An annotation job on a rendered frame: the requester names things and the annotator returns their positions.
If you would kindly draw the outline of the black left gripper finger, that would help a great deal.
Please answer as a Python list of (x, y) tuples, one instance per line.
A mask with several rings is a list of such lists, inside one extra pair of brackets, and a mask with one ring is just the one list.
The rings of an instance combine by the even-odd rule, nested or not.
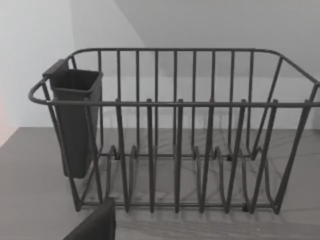
[(106, 197), (88, 217), (62, 240), (115, 240), (116, 205), (113, 197)]

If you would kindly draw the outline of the dark grey utensil holder cup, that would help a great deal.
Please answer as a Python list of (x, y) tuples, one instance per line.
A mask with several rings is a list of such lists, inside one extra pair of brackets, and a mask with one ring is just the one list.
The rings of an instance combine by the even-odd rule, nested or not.
[[(102, 100), (102, 72), (70, 69), (66, 60), (59, 59), (42, 76), (49, 77), (53, 97), (58, 101)], [(71, 177), (83, 179), (92, 161), (85, 107), (61, 105), (59, 109)]]

